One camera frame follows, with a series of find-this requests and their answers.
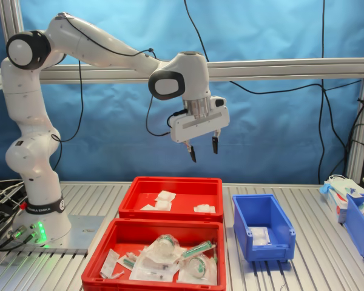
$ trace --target medical supply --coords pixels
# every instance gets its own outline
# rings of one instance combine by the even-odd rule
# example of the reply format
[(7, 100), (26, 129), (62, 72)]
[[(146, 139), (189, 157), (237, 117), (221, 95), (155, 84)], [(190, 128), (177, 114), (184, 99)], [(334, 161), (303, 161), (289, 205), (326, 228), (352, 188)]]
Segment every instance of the medical supply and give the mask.
[(135, 265), (135, 262), (130, 261), (130, 260), (129, 260), (129, 259), (127, 259), (127, 258), (124, 258), (124, 259), (123, 259), (123, 263), (124, 263), (125, 265), (127, 265), (127, 266), (130, 266), (131, 268), (133, 268), (133, 266)]
[(104, 264), (99, 271), (99, 274), (103, 278), (111, 278), (113, 270), (115, 270), (116, 263), (119, 259), (120, 255), (114, 252), (112, 249), (109, 250), (107, 258), (104, 261)]
[(249, 227), (249, 230), (252, 232), (252, 236), (254, 237), (254, 241), (252, 243), (254, 246), (266, 246), (271, 244), (267, 227)]
[(110, 277), (110, 279), (117, 279), (117, 278), (120, 278), (121, 276), (124, 275), (124, 270), (122, 270), (120, 273), (116, 273), (114, 275), (112, 275), (112, 277)]
[(191, 256), (196, 256), (207, 250), (213, 249), (214, 247), (215, 247), (215, 244), (212, 244), (210, 241), (204, 241), (203, 243), (183, 252), (181, 260), (190, 258)]
[(155, 208), (156, 210), (161, 210), (161, 211), (170, 211), (171, 210), (171, 202), (168, 201), (157, 201), (157, 203), (155, 204)]
[(210, 206), (209, 204), (201, 204), (194, 208), (194, 212), (201, 212), (201, 213), (216, 213), (215, 207)]
[(179, 270), (177, 263), (160, 264), (147, 257), (142, 252), (132, 269), (130, 280), (172, 282), (175, 273)]
[(161, 235), (141, 255), (158, 264), (173, 264), (185, 250), (172, 235)]
[(158, 194), (158, 197), (155, 198), (155, 201), (167, 201), (167, 202), (171, 202), (171, 201), (174, 200), (174, 198), (175, 198), (176, 195), (177, 194), (175, 194), (175, 193), (162, 190)]
[(359, 210), (362, 214), (364, 214), (364, 202), (359, 205)]
[(345, 199), (347, 194), (353, 198), (362, 197), (362, 194), (364, 194), (364, 188), (361, 188), (351, 179), (346, 179), (341, 176), (330, 176), (328, 182)]
[(217, 265), (213, 258), (200, 254), (180, 262), (178, 283), (217, 285)]
[(117, 260), (117, 263), (132, 271), (132, 268), (134, 267), (136, 262), (130, 261), (128, 257), (124, 255)]
[(144, 206), (140, 210), (157, 210), (157, 209), (154, 206), (152, 206), (150, 204), (147, 204), (146, 206)]
[(338, 223), (344, 223), (346, 218), (346, 210), (348, 209), (348, 201), (346, 197), (338, 194), (329, 182), (320, 188), (320, 193), (326, 199), (330, 210), (334, 213)]
[(136, 262), (136, 260), (138, 259), (138, 257), (134, 253), (126, 253), (126, 256), (134, 262)]

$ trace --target blue backdrop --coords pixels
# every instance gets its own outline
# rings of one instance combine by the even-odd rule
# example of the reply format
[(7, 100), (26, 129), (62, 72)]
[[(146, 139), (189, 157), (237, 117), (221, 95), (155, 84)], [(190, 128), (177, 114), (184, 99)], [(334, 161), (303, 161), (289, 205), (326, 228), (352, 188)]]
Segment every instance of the blue backdrop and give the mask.
[[(162, 59), (183, 50), (201, 51), (182, 0), (21, 1), (26, 30), (46, 29), (61, 11), (105, 29), (136, 49), (153, 47)], [(322, 0), (188, 0), (211, 61), (319, 58)], [(0, 23), (0, 59), (5, 55)], [(325, 57), (364, 56), (364, 0), (326, 4)], [(75, 64), (67, 58), (66, 64)], [(331, 88), (353, 79), (327, 79)], [(251, 81), (255, 91), (284, 90), (320, 80)], [(328, 92), (335, 128), (346, 141), (356, 115), (360, 84)], [(43, 85), (47, 112), (63, 139), (71, 137), (81, 110), (79, 84)], [(75, 139), (64, 144), (57, 172), (62, 180), (124, 181), (138, 175), (213, 176), (224, 182), (314, 184), (322, 152), (318, 133), (318, 87), (274, 95), (251, 95), (228, 82), (212, 82), (214, 95), (227, 98), (231, 124), (220, 136), (219, 154), (211, 135), (194, 139), (197, 163), (186, 147), (145, 129), (150, 94), (146, 84), (84, 84), (84, 117)], [(166, 118), (181, 99), (154, 100), (149, 126), (167, 130)], [(325, 103), (322, 132), (325, 178), (343, 156), (332, 134)], [(17, 177), (6, 165), (8, 146), (20, 134), (9, 119), (0, 92), (0, 178)], [(55, 153), (52, 164), (58, 158)]]

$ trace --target aluminum frame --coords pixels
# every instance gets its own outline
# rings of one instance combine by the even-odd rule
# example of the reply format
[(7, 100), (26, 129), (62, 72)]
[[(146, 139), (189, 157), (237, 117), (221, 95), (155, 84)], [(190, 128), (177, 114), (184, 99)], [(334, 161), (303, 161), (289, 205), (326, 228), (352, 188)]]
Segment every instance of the aluminum frame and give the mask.
[[(0, 14), (5, 42), (24, 30), (19, 0), (0, 0)], [(98, 68), (84, 65), (84, 83), (147, 82), (148, 75), (120, 67)], [(250, 81), (278, 79), (363, 78), (364, 58), (275, 59), (264, 61), (210, 62), (211, 81)], [(79, 83), (77, 65), (57, 65), (41, 73), (43, 84)], [(364, 98), (364, 81), (360, 99)], [(364, 123), (364, 111), (359, 122)], [(354, 138), (364, 142), (364, 127), (357, 127)], [(364, 148), (355, 143), (349, 156), (347, 175), (361, 179)]]

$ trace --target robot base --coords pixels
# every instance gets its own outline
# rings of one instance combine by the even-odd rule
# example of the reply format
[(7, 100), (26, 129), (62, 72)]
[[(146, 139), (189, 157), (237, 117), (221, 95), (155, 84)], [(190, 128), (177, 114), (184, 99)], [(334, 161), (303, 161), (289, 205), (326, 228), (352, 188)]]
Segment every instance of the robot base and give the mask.
[[(72, 224), (69, 232), (45, 245), (35, 244), (32, 240), (23, 247), (25, 252), (54, 252), (85, 254), (92, 246), (93, 239), (101, 227), (105, 216), (67, 215)], [(8, 247), (17, 245), (13, 242)]]

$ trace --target box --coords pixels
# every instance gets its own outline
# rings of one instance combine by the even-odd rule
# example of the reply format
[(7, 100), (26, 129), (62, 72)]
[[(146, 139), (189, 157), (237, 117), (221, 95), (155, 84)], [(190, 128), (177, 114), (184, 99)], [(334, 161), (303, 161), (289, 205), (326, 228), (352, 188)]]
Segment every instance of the box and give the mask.
[(329, 208), (334, 213), (338, 223), (344, 223), (346, 218), (346, 209), (348, 202), (346, 199), (338, 194), (334, 189), (328, 189), (326, 192), (321, 192), (322, 196), (326, 199)]
[(359, 210), (359, 205), (364, 202), (364, 194), (361, 198), (353, 198), (350, 195), (346, 197), (348, 209), (344, 225), (357, 250), (364, 257), (364, 216)]
[[(176, 193), (170, 211), (140, 210), (155, 206), (162, 191)], [(197, 213), (194, 207), (209, 204), (216, 213)], [(136, 177), (119, 207), (120, 218), (223, 221), (222, 181), (214, 178)]]
[[(132, 281), (129, 280), (130, 270), (117, 264), (113, 273), (125, 271), (118, 279), (104, 279), (99, 271), (104, 264), (110, 249), (120, 255), (126, 252), (138, 254), (139, 249), (152, 244), (157, 237), (170, 234), (179, 240), (181, 247), (193, 247), (203, 241), (217, 243), (217, 286), (176, 283), (179, 272), (174, 275), (172, 283)], [(213, 250), (205, 252), (211, 257)], [(225, 253), (224, 253), (224, 229), (218, 222), (198, 221), (163, 221), (145, 219), (114, 219), (108, 226), (103, 238), (98, 244), (95, 253), (90, 259), (82, 274), (84, 291), (106, 290), (170, 290), (170, 291), (194, 291), (194, 290), (226, 290)]]
[[(279, 203), (268, 195), (234, 195), (234, 230), (245, 260), (286, 261), (294, 258), (295, 230)], [(271, 245), (253, 246), (248, 227), (267, 227)]]

